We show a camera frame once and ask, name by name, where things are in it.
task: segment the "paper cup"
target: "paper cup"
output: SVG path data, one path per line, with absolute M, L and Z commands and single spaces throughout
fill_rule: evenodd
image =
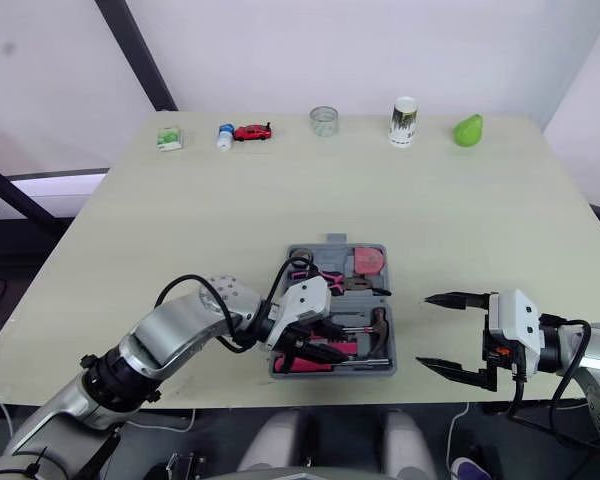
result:
M 391 125 L 389 126 L 389 141 L 396 147 L 408 147 L 416 132 L 416 114 L 418 105 L 414 98 L 400 97 L 393 106 Z

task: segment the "beige tabletop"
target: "beige tabletop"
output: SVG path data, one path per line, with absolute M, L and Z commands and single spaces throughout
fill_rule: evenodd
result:
M 510 372 L 499 372 L 492 393 L 414 360 L 482 363 L 483 312 L 422 299 L 518 287 L 541 311 L 600 322 L 600 225 L 526 117 L 486 116 L 481 143 L 468 149 L 451 140 L 458 117 L 422 115 L 405 150 L 387 141 L 388 120 L 344 116 L 337 136 L 319 138 L 305 116 L 152 115 L 0 333 L 0 401 L 44 403 L 176 276 L 232 273 L 265 295 L 289 244 L 330 232 L 387 248 L 395 376 L 273 380 L 263 351 L 234 355 L 210 342 L 152 406 L 510 399 Z M 273 138 L 220 152 L 215 136 L 227 121 L 271 121 Z M 160 153 L 156 130 L 170 125 L 183 128 L 185 147 Z M 525 398 L 548 398 L 557 382 L 538 374 Z

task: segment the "clear plastic cup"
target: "clear plastic cup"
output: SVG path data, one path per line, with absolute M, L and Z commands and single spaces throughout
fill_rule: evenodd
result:
M 338 133 L 338 111 L 332 107 L 316 107 L 309 113 L 311 128 L 319 137 L 330 137 Z

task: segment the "screwdriver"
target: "screwdriver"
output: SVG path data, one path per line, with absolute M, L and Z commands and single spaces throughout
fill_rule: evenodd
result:
M 284 358 L 279 357 L 275 362 L 275 371 L 278 372 L 282 368 L 282 364 L 284 363 Z M 373 358 L 368 360 L 349 360 L 341 363 L 315 363 L 309 360 L 305 360 L 304 358 L 295 358 L 293 360 L 293 365 L 291 366 L 291 372 L 332 372 L 333 367 L 335 366 L 343 366 L 343 367 L 376 367 L 376 366 L 389 366 L 391 365 L 391 360 L 388 358 Z

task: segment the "black pole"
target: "black pole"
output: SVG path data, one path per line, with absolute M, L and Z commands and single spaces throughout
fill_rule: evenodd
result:
M 0 198 L 58 240 L 66 227 L 0 173 Z
M 171 93 L 125 0 L 95 0 L 127 62 L 157 111 L 177 111 Z

